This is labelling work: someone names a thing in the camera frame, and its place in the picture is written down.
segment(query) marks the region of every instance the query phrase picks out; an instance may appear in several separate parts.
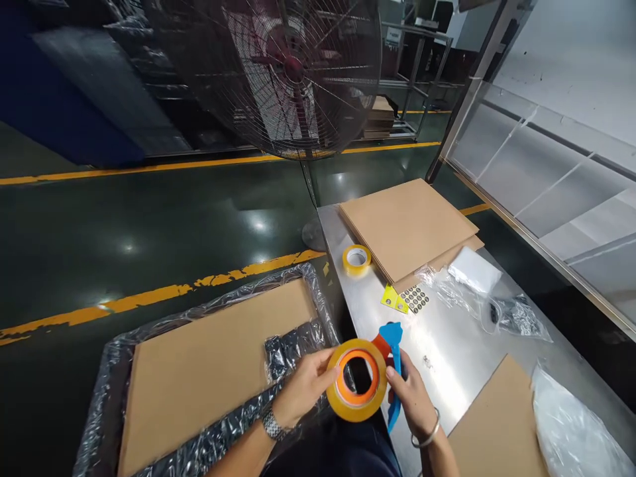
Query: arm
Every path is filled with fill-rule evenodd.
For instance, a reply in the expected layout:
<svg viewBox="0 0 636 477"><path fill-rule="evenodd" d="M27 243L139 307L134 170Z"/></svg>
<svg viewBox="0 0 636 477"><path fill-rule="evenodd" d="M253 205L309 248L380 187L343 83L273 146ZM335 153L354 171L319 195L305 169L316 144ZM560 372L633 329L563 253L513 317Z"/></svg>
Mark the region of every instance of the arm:
<svg viewBox="0 0 636 477"><path fill-rule="evenodd" d="M291 429L316 404L320 395L338 378L338 368L325 371L335 348L305 356L289 382L276 396L272 413L278 425ZM258 419L206 477L258 477L276 441Z"/></svg>
<svg viewBox="0 0 636 477"><path fill-rule="evenodd" d="M424 442L431 435L437 422L437 414L426 392L424 381L411 358L400 350L402 366L406 369L407 380L402 379L391 366L386 368L386 376L391 385L391 392L396 393L402 401L409 429L419 442ZM459 467L452 452L451 444L441 427L435 434L433 442L420 450L422 467L430 460L435 477L459 477Z"/></svg>

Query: silver bangle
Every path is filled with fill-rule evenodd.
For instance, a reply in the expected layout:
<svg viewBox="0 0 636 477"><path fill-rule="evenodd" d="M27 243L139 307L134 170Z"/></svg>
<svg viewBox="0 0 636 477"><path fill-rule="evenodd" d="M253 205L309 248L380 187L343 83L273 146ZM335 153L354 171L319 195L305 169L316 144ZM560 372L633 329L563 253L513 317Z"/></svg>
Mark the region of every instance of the silver bangle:
<svg viewBox="0 0 636 477"><path fill-rule="evenodd" d="M439 431L439 409L435 408L435 413L437 414L437 422L435 423L435 427L433 427L433 432L431 433L431 435L429 435L426 441L422 443L419 442L417 437L415 437L413 433L411 433L411 444L413 444L413 447L417 449L422 449L423 447L426 447L427 445L433 442L433 439L435 438L435 434L437 434L437 431Z"/></svg>

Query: plastic bag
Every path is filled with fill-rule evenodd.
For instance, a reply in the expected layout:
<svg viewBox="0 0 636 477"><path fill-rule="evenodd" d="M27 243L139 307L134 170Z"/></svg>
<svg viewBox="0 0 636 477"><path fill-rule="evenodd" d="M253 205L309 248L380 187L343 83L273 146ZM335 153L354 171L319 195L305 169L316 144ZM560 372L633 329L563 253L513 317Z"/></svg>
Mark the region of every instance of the plastic bag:
<svg viewBox="0 0 636 477"><path fill-rule="evenodd" d="M446 306L462 308L491 335L503 329L513 335L552 342L547 328L532 310L523 293L511 298L482 295L458 282L446 268L436 272L424 266L416 275Z"/></svg>
<svg viewBox="0 0 636 477"><path fill-rule="evenodd" d="M599 417L540 366L532 375L539 446L551 477L634 477Z"/></svg>
<svg viewBox="0 0 636 477"><path fill-rule="evenodd" d="M480 295L488 296L502 277L502 271L468 247L462 248L449 265L449 274Z"/></svg>
<svg viewBox="0 0 636 477"><path fill-rule="evenodd" d="M517 336L553 342L548 329L535 315L523 293L512 298L491 298L491 301L497 305L500 329Z"/></svg>
<svg viewBox="0 0 636 477"><path fill-rule="evenodd" d="M265 366L270 383L277 383L296 369L306 354L329 348L320 320L303 323L283 336L265 341Z"/></svg>
<svg viewBox="0 0 636 477"><path fill-rule="evenodd" d="M436 272L424 266L415 274L447 307L460 307L479 321L485 332L489 334L497 332L496 318L501 315L497 303L492 303L488 297L458 282L446 268Z"/></svg>

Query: metal table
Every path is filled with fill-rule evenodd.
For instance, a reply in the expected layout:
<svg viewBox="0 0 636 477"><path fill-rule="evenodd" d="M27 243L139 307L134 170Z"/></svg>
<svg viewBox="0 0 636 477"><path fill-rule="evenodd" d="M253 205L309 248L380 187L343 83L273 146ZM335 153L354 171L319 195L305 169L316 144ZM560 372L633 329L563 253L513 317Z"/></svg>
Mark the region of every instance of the metal table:
<svg viewBox="0 0 636 477"><path fill-rule="evenodd" d="M537 360L543 358L551 375L603 419L616 441L636 462L636 416L534 303L533 309L554 343L516 337L505 331L489 335L477 320L458 308L448 308L426 287L424 291L431 297L430 302L417 315L412 312L404 315L380 303L386 281L375 268L362 278L346 274L343 251L354 244L354 238L339 216L338 205L318 208L318 216L357 335L371 340L387 322L402 324L401 347L420 371L447 433L453 430L507 353L529 376ZM501 270L485 248L479 253ZM521 292L504 271L493 294L511 297ZM385 419L387 412L385 399L382 404ZM419 451L411 446L411 434L403 413L390 437L403 475L418 475L421 471Z"/></svg>

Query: packing tape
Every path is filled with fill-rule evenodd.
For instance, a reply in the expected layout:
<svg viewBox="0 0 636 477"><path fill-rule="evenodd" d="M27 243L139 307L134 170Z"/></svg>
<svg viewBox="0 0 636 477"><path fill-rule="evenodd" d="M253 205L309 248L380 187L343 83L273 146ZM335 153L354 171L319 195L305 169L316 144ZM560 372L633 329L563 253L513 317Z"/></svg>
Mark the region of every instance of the packing tape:
<svg viewBox="0 0 636 477"><path fill-rule="evenodd" d="M354 393L345 382L343 372L353 358L362 358L371 369L371 386L363 394ZM334 384L327 388L327 399L335 413L349 422L362 422L380 408L386 393L386 363L376 345L363 339L349 340L336 348L327 369L340 368Z"/></svg>
<svg viewBox="0 0 636 477"><path fill-rule="evenodd" d="M343 252L344 270L349 275L360 276L371 265L371 252L364 245L352 245Z"/></svg>

